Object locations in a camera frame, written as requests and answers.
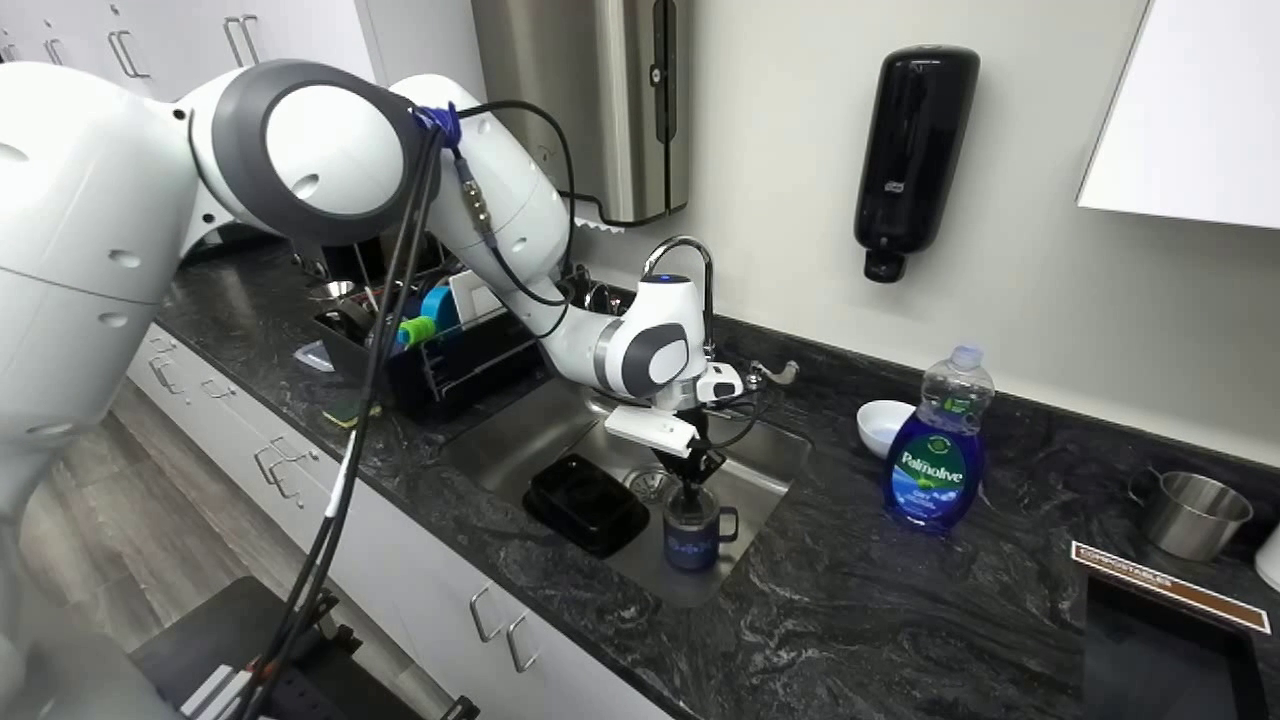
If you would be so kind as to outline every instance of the granite countertop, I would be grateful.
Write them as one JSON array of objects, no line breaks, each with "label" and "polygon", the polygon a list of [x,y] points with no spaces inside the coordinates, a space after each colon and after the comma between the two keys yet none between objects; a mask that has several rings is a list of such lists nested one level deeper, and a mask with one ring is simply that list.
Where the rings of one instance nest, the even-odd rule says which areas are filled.
[{"label": "granite countertop", "polygon": [[[305,271],[279,244],[236,244],[189,259],[156,319],[339,454],[339,429],[318,417],[336,388],[291,361],[318,336],[310,313]],[[920,538],[879,509],[879,461],[853,422],[862,399],[910,399],[916,372],[731,319],[717,319],[713,339],[731,357],[798,361],[798,386],[775,394],[762,417],[815,448],[703,610],[646,596],[440,461],[447,442],[544,377],[453,424],[384,417],[362,480],[677,718],[1080,718],[1089,583],[1066,566],[1066,542],[1258,610],[1280,601],[1249,570],[1249,545],[1276,526],[1272,469],[1001,396],[984,424],[984,502],[950,538]],[[1242,549],[1216,566],[1149,557],[1125,502],[1149,466],[1242,490],[1258,506]],[[1280,642],[1256,642],[1256,655],[1280,718]]]}]

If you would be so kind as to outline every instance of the dish soap bottle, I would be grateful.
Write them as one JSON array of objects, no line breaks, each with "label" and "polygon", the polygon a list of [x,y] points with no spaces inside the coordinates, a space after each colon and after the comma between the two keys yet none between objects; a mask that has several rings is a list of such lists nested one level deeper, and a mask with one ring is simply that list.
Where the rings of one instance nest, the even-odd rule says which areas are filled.
[{"label": "dish soap bottle", "polygon": [[992,396],[978,348],[955,343],[924,372],[920,410],[888,448],[888,511],[924,534],[943,534],[967,511],[984,473],[978,422]]}]

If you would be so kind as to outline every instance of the sink basin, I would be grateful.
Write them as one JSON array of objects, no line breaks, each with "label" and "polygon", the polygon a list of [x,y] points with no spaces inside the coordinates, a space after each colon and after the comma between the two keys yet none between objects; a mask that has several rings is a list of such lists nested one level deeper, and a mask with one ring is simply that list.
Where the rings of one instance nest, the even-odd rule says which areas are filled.
[{"label": "sink basin", "polygon": [[[525,509],[519,502],[538,469],[557,466],[566,454],[590,461],[646,506],[645,534],[614,557],[606,557],[606,566],[671,606],[713,601],[720,579],[731,575],[736,562],[768,526],[768,511],[805,473],[805,458],[812,443],[759,422],[742,442],[729,448],[723,469],[703,486],[703,494],[717,496],[720,509],[741,511],[741,538],[731,545],[720,545],[717,572],[688,575],[667,570],[663,562],[663,506],[677,494],[677,480],[646,448],[606,435],[603,417],[606,403],[599,396],[553,382],[462,432],[445,448],[445,461],[470,486],[504,496],[517,509]],[[706,435],[729,442],[741,429],[742,417],[713,417]]]}]

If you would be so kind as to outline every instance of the black soap dispenser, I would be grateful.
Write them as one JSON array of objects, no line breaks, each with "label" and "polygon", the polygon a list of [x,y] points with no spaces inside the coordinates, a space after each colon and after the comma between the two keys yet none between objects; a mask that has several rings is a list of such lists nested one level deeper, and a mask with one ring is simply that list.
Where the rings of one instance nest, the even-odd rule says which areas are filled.
[{"label": "black soap dispenser", "polygon": [[902,50],[879,69],[856,204],[856,241],[866,248],[862,271],[877,283],[901,280],[906,253],[920,253],[937,236],[975,69],[978,60],[967,50]]}]

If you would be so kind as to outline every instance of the floor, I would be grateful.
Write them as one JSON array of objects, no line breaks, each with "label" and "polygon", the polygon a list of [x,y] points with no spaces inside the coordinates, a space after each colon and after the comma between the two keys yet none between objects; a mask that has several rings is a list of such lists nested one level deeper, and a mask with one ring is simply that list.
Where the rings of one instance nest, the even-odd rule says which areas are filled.
[{"label": "floor", "polygon": [[[31,572],[107,633],[141,649],[239,575],[286,592],[300,549],[219,469],[122,386],[117,413],[46,473],[25,515]],[[354,660],[421,718],[447,697],[350,606]]]}]

